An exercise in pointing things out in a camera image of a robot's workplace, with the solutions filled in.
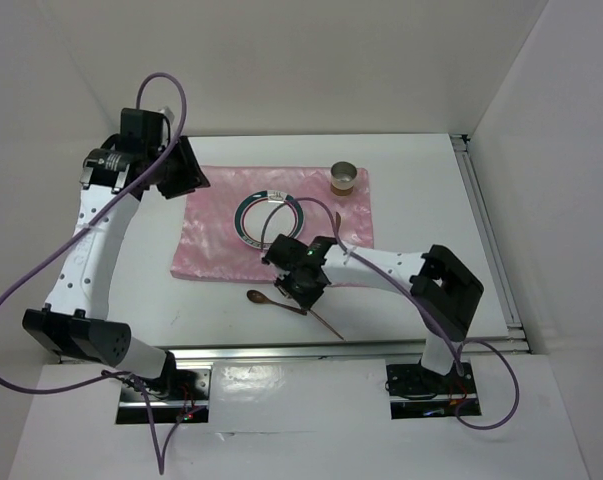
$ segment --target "cable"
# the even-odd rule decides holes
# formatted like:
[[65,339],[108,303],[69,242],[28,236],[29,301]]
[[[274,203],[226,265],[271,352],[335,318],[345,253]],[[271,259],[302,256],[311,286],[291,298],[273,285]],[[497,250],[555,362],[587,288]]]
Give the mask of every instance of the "cable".
[[[337,230],[336,223],[334,221],[334,218],[332,217],[332,213],[330,212],[330,209],[328,208],[328,206],[325,203],[323,203],[321,200],[317,200],[316,198],[312,198],[312,197],[295,198],[293,200],[293,202],[313,202],[313,203],[316,203],[317,205],[319,205],[321,208],[323,208],[323,210],[325,210],[325,212],[328,214],[328,218],[330,219],[330,224],[332,226],[332,232],[334,234],[334,238],[336,239],[337,244],[341,247],[341,249],[344,252],[349,253],[352,258],[355,258],[359,262],[363,263],[366,267],[370,268],[371,270],[374,270],[381,277],[383,277],[388,283],[390,283],[394,288],[396,288],[404,297],[406,297],[410,302],[412,302],[412,304],[421,313],[421,316],[422,316],[423,320],[425,321],[427,327],[431,331],[433,331],[438,337],[440,337],[440,338],[443,339],[443,341],[445,342],[446,346],[450,350],[450,353],[452,354],[452,357],[454,358],[454,363],[455,363],[456,368],[457,368],[457,373],[458,373],[458,375],[460,377],[462,377],[463,376],[463,365],[461,364],[461,357],[459,356],[459,353],[457,352],[457,349],[454,347],[454,345],[450,341],[450,338],[448,337],[448,335],[446,335],[446,333],[443,330],[443,328],[441,328],[441,326],[439,325],[439,323],[432,317],[432,315],[430,315],[430,313],[427,310],[425,310],[414,299],[414,297],[412,296],[412,294],[410,293],[410,291],[407,290],[403,285],[401,285],[394,278],[392,278],[390,275],[388,275],[387,273],[385,273],[382,269],[380,269],[379,267],[377,267],[370,260],[368,260],[366,258],[363,258],[361,255],[359,255],[356,252],[353,252],[353,251],[349,251],[348,252],[348,248],[345,246],[345,244],[341,240],[341,237],[339,236],[339,232]],[[283,208],[286,205],[291,205],[293,202],[290,202],[288,200],[284,200],[284,203],[282,203],[277,208],[275,208],[274,210],[272,210],[272,212],[270,212],[270,215],[268,215],[268,218],[266,219],[265,223],[263,224],[263,230],[261,230],[261,251],[263,251],[263,248],[264,248],[264,245],[265,245],[265,231],[268,228],[268,224],[270,223],[270,220],[272,219],[272,217],[281,208]]]
[[146,390],[143,381],[141,379],[139,379],[138,377],[135,378],[135,383],[136,383],[137,388],[141,391],[141,395],[143,396],[143,400],[145,401],[145,409],[146,409],[146,412],[148,415],[148,424],[150,425],[150,435],[152,436],[152,445],[154,446],[154,453],[157,457],[157,465],[159,467],[159,475],[163,475],[163,472],[165,472],[165,452],[168,449],[168,443],[170,442],[172,435],[174,435],[174,432],[176,432],[177,428],[179,427],[179,425],[181,425],[181,423],[186,418],[186,416],[190,415],[191,413],[194,413],[195,409],[192,408],[190,411],[186,412],[184,415],[179,415],[177,417],[176,422],[174,423],[174,425],[172,425],[172,428],[168,432],[168,435],[165,437],[165,440],[163,442],[163,448],[160,449],[159,448],[159,440],[157,438],[157,429],[156,429],[156,425],[154,423],[154,414],[152,413],[152,405],[150,404],[150,397],[148,397],[148,391]]
[[[466,427],[471,428],[473,430],[494,430],[495,428],[499,428],[499,427],[505,425],[507,422],[509,422],[510,419],[512,419],[512,417],[516,413],[517,409],[519,408],[519,400],[521,397],[521,392],[520,392],[519,381],[517,379],[517,376],[514,373],[512,366],[510,365],[510,363],[508,363],[508,360],[505,358],[505,356],[501,352],[499,352],[495,347],[490,345],[487,341],[482,340],[482,339],[467,338],[463,341],[463,343],[461,343],[461,345],[459,345],[458,349],[455,349],[454,346],[452,345],[452,342],[450,341],[448,336],[445,334],[445,332],[443,331],[441,326],[436,322],[436,320],[434,320],[434,318],[432,318],[432,316],[425,309],[423,309],[414,300],[414,298],[412,297],[410,292],[406,288],[404,288],[403,285],[401,285],[394,278],[392,278],[390,275],[388,275],[383,270],[381,270],[379,267],[377,267],[374,263],[363,258],[361,255],[357,254],[356,252],[353,252],[353,251],[348,252],[347,247],[345,246],[345,244],[339,237],[339,232],[336,228],[334,218],[332,217],[332,212],[330,212],[330,209],[328,208],[328,206],[325,203],[323,203],[320,200],[317,200],[316,198],[311,198],[311,197],[301,197],[301,198],[294,199],[294,202],[304,202],[304,201],[316,203],[321,208],[323,208],[323,210],[325,210],[325,212],[328,215],[328,218],[330,219],[330,224],[332,226],[332,232],[334,233],[334,238],[336,239],[337,244],[341,247],[341,249],[344,252],[350,253],[351,257],[357,259],[359,262],[363,263],[368,268],[377,272],[381,277],[383,277],[392,286],[394,286],[397,290],[399,290],[399,292],[401,292],[408,300],[410,300],[422,314],[424,314],[424,315],[422,315],[422,317],[425,320],[425,323],[427,324],[427,326],[430,327],[431,330],[434,330],[434,333],[437,334],[439,337],[441,337],[445,341],[447,347],[450,349],[450,352],[452,353],[452,356],[454,357],[454,362],[457,367],[457,373],[460,377],[463,376],[463,365],[461,364],[461,352],[463,350],[463,347],[465,347],[468,343],[476,343],[479,345],[483,345],[484,347],[491,350],[497,357],[499,357],[499,360],[501,360],[503,362],[503,364],[505,365],[505,367],[507,368],[508,373],[512,377],[512,383],[514,384],[514,404],[512,405],[510,412],[503,419],[499,420],[498,422],[496,422],[492,425],[485,425],[485,426],[484,425],[473,425],[473,424],[468,423],[465,420],[463,420],[463,418],[461,418],[461,414],[460,414],[461,408],[463,407],[463,405],[467,404],[468,402],[473,401],[473,399],[467,399],[457,405],[457,407],[454,410],[454,415],[457,418],[457,420],[459,420],[459,422],[461,422],[461,424],[463,424]],[[277,208],[272,210],[272,212],[270,212],[270,215],[268,215],[268,218],[266,219],[265,223],[263,224],[263,229],[261,230],[261,251],[262,252],[263,252],[263,248],[264,248],[264,244],[265,244],[264,243],[265,242],[265,232],[266,232],[266,229],[268,228],[268,224],[270,223],[270,220],[281,208],[283,208],[285,205],[290,205],[290,204],[292,204],[292,202],[290,202],[288,200],[284,200],[284,203],[277,206]]]
[[510,421],[510,419],[512,419],[512,417],[514,417],[514,414],[516,413],[517,409],[519,408],[519,401],[521,399],[521,391],[520,391],[521,389],[519,387],[519,380],[517,379],[517,375],[514,373],[512,366],[510,365],[510,363],[508,363],[508,360],[505,358],[505,356],[500,351],[498,351],[495,347],[493,347],[488,342],[486,342],[485,340],[472,339],[472,338],[466,339],[459,346],[459,354],[461,353],[461,350],[463,350],[463,347],[465,347],[468,343],[476,343],[478,345],[483,345],[487,349],[492,350],[492,353],[494,353],[497,357],[499,357],[499,360],[501,360],[501,362],[503,362],[503,365],[505,365],[505,368],[508,369],[508,373],[510,374],[510,377],[512,377],[512,383],[514,385],[514,403],[512,404],[512,408],[510,409],[508,414],[505,417],[503,417],[501,420],[499,420],[498,422],[493,423],[492,425],[474,425],[472,423],[466,422],[461,417],[461,408],[463,408],[463,406],[466,405],[467,403],[474,401],[474,399],[471,399],[471,398],[469,398],[469,399],[465,400],[464,402],[461,402],[457,405],[457,407],[454,409],[454,416],[457,417],[457,420],[459,420],[459,422],[461,422],[461,424],[465,425],[468,428],[471,428],[472,430],[484,430],[484,431],[485,430],[494,430],[495,428],[502,427],[503,425],[508,423]]

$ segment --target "white panel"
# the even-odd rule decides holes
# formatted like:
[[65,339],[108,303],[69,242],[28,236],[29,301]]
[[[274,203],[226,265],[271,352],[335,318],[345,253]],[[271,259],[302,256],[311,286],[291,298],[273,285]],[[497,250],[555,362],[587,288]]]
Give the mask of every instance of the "white panel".
[[522,320],[603,479],[603,0],[550,1],[471,153]]
[[[545,0],[39,0],[112,118],[181,79],[189,133],[470,132]],[[152,87],[146,105],[171,86]]]
[[[425,252],[448,246],[483,282],[471,336],[506,335],[478,229],[447,135],[320,135],[193,138],[199,162],[215,166],[329,166],[354,162],[370,172],[375,247]],[[223,189],[224,185],[211,188]],[[151,345],[320,343],[335,337],[312,317],[253,305],[254,286],[172,278],[185,199],[143,197],[130,223],[110,291],[110,318]],[[283,300],[272,285],[259,290]],[[351,341],[423,339],[426,329],[396,293],[329,289],[316,311]]]
[[[180,427],[167,450],[164,478],[587,480],[547,359],[509,360],[521,381],[521,406],[510,425],[488,433],[471,432],[454,418],[390,420],[388,403],[371,401],[381,395],[388,400],[383,382],[374,380],[377,361],[337,366],[319,362],[325,373],[318,376],[307,364],[295,372],[299,364],[286,362],[280,366],[282,377],[294,385],[270,389],[263,410],[250,405],[248,391],[244,404],[212,404],[211,409],[218,409],[212,423]],[[511,405],[511,380],[495,357],[476,357],[473,367],[483,411],[475,421],[497,420]],[[68,384],[99,371],[96,365],[49,366],[40,385]],[[213,370],[212,388],[215,375]],[[340,391],[342,378],[351,397],[339,406],[346,400]],[[361,379],[360,389],[353,393],[356,378]],[[303,386],[307,391],[290,395]],[[74,480],[157,478],[148,427],[114,424],[119,389],[116,381],[106,381],[35,398],[10,480],[64,479],[68,472]],[[323,406],[318,399],[325,400]],[[323,424],[312,419],[308,403],[319,409]],[[279,416],[285,408],[287,416]],[[352,418],[339,409],[351,412]],[[267,416],[270,410],[281,420],[280,427]],[[214,423],[225,415],[238,418],[241,412],[258,413],[245,418],[251,421],[250,429],[227,431]],[[287,430],[290,422],[298,426],[304,419],[305,428]],[[169,428],[159,426],[160,440]]]
[[[66,51],[32,2],[0,0],[0,293],[72,234],[85,154],[106,133]],[[36,385],[44,350],[21,328],[55,268],[0,310],[0,373]],[[0,480],[8,476],[31,398],[0,387]]]

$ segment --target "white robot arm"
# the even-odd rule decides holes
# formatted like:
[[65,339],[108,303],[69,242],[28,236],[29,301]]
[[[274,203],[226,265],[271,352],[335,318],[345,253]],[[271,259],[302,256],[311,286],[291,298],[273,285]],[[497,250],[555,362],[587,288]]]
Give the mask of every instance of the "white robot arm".
[[[386,277],[410,292],[423,315],[429,315],[448,336],[452,346],[465,340],[483,294],[483,285],[446,247],[434,245],[428,253],[384,252],[345,245],[379,267]],[[310,309],[330,284],[398,290],[388,278],[344,252],[334,238],[317,237],[306,246],[280,235],[263,258],[274,265],[275,285],[302,308]],[[447,375],[454,357],[444,339],[428,328],[421,365]]]
[[121,198],[97,224],[92,219],[161,155],[165,122],[162,113],[123,109],[120,133],[90,152],[83,164],[75,234],[86,226],[90,231],[69,251],[43,308],[29,309],[23,317],[25,330],[48,350],[134,373],[158,392],[169,390],[176,374],[172,353],[137,340],[126,324],[105,320],[119,250],[143,192],[156,185],[170,199],[210,185],[187,137],[179,138],[146,183]]

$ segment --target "pink cloth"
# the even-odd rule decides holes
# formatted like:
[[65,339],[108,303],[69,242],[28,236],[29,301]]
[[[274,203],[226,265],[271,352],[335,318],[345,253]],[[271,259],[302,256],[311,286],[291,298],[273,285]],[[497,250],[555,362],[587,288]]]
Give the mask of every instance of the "pink cloth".
[[[338,197],[330,191],[328,168],[203,167],[210,188],[188,195],[181,240],[172,260],[172,276],[184,280],[270,282],[274,268],[261,263],[260,251],[243,243],[234,229],[239,204],[261,190],[281,190],[293,197],[314,197],[341,215],[341,238],[373,247],[368,172],[359,169],[355,191]],[[323,209],[302,202],[305,223],[299,240],[333,236]]]

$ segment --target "purple cable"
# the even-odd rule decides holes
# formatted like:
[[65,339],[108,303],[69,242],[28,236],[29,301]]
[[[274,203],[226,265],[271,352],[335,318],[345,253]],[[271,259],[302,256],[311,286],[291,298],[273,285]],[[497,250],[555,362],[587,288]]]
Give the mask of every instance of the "purple cable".
[[469,402],[473,402],[474,400],[471,398],[464,402],[461,402],[457,405],[457,407],[454,409],[454,416],[457,417],[457,420],[459,420],[459,422],[461,422],[466,427],[471,428],[472,430],[494,430],[495,428],[502,427],[503,425],[508,423],[512,419],[512,417],[514,417],[514,414],[517,412],[517,409],[519,408],[519,401],[521,399],[521,388],[519,387],[519,380],[517,379],[517,375],[514,373],[514,370],[512,369],[512,365],[510,365],[510,363],[505,358],[505,356],[500,351],[498,351],[496,348],[494,348],[492,345],[490,345],[488,342],[486,342],[485,340],[481,340],[478,338],[477,339],[472,339],[472,338],[465,339],[463,341],[463,343],[459,346],[459,355],[461,355],[461,350],[463,350],[463,347],[465,347],[468,343],[476,343],[478,345],[483,345],[487,349],[491,350],[492,353],[494,353],[497,357],[499,357],[499,360],[501,360],[503,362],[503,364],[505,365],[505,368],[508,369],[508,373],[512,377],[512,384],[514,385],[514,403],[512,404],[512,408],[510,409],[508,414],[505,417],[503,417],[503,419],[499,420],[497,423],[493,423],[492,425],[473,425],[472,423],[466,422],[461,417],[461,408],[463,407],[463,405],[465,405]]
[[[177,417],[177,421],[174,423],[174,425],[172,425],[172,428],[170,428],[168,435],[165,437],[165,441],[163,442],[163,448],[159,449],[157,429],[154,423],[154,414],[152,413],[152,406],[150,405],[150,397],[148,396],[148,391],[146,390],[143,381],[140,380],[138,377],[134,378],[134,383],[137,388],[141,391],[141,395],[143,395],[143,400],[145,401],[145,409],[148,414],[148,424],[150,425],[150,434],[152,435],[152,445],[154,446],[154,453],[157,457],[159,475],[163,475],[163,472],[165,471],[165,453],[168,449],[168,443],[170,442],[172,435],[174,435],[174,433],[177,431],[177,428],[179,427],[179,425],[181,425],[185,417],[183,415]],[[203,407],[193,407],[192,409],[188,410],[185,415],[194,413],[197,410],[200,410],[201,408]]]
[[[330,219],[330,224],[332,226],[332,232],[334,234],[334,238],[336,239],[336,241],[339,244],[339,246],[341,247],[341,249],[343,249],[344,252],[348,252],[347,247],[345,246],[345,244],[339,237],[339,232],[337,230],[337,225],[336,225],[336,222],[334,221],[334,217],[332,216],[332,212],[330,211],[330,209],[328,208],[328,206],[325,203],[323,203],[320,200],[317,200],[316,198],[311,198],[311,197],[295,198],[294,202],[313,202],[313,203],[316,203],[317,205],[319,205],[321,208],[323,208],[323,210],[325,210],[325,212],[327,213],[328,218]],[[272,210],[272,212],[270,212],[270,215],[268,215],[268,218],[266,219],[265,223],[263,224],[263,230],[261,230],[261,251],[263,251],[263,249],[264,249],[265,232],[268,228],[268,224],[270,223],[270,220],[275,215],[275,213],[277,211],[279,211],[281,208],[283,208],[286,204],[289,205],[289,204],[292,204],[292,202],[284,200],[284,203],[282,203],[277,208]],[[390,275],[385,273],[381,268],[377,267],[370,260],[363,258],[361,255],[358,255],[356,252],[351,251],[350,256],[352,258],[358,260],[359,262],[363,263],[366,267],[368,267],[368,268],[374,270],[376,273],[378,273],[381,277],[383,277],[385,280],[387,280],[393,287],[395,287],[399,292],[401,292],[403,294],[403,296],[405,296],[408,300],[410,300],[410,302],[412,302],[415,307],[417,307],[419,312],[421,312],[423,314],[423,319],[428,324],[428,327],[430,327],[431,330],[434,330],[435,333],[440,338],[443,339],[443,341],[446,343],[447,347],[450,349],[450,352],[452,353],[452,356],[454,357],[454,363],[457,367],[457,373],[459,374],[459,376],[463,376],[463,365],[461,364],[461,351],[463,350],[463,347],[466,346],[468,343],[477,343],[479,345],[483,345],[484,347],[491,350],[497,357],[499,357],[499,360],[501,360],[503,362],[503,364],[505,365],[505,367],[508,369],[508,373],[510,373],[510,376],[512,377],[512,382],[514,384],[514,404],[512,405],[512,409],[510,410],[510,412],[502,420],[500,420],[497,423],[494,423],[492,425],[485,425],[485,426],[473,425],[471,423],[466,422],[463,418],[461,418],[461,413],[460,413],[461,407],[463,405],[465,405],[468,402],[473,401],[473,399],[468,399],[465,402],[462,402],[459,405],[457,405],[456,409],[454,410],[454,415],[457,418],[457,420],[459,420],[459,422],[461,422],[463,425],[465,425],[466,427],[471,428],[473,430],[494,430],[495,428],[499,428],[499,427],[505,425],[507,422],[509,422],[510,419],[516,413],[517,409],[519,408],[519,400],[521,397],[521,392],[520,392],[519,381],[517,379],[517,376],[514,373],[512,366],[508,363],[508,360],[505,358],[505,356],[503,356],[503,354],[501,352],[499,352],[496,348],[494,348],[488,342],[486,342],[485,340],[481,340],[481,339],[468,338],[463,341],[463,343],[459,346],[459,348],[457,350],[454,347],[454,345],[452,344],[452,342],[450,341],[450,339],[448,338],[448,336],[443,331],[443,328],[441,328],[441,326],[437,323],[437,321],[434,318],[432,318],[432,316],[426,310],[424,310],[423,307],[421,307],[421,305],[419,305],[414,300],[414,297],[410,294],[410,292],[403,285],[401,285],[394,278],[392,278]]]

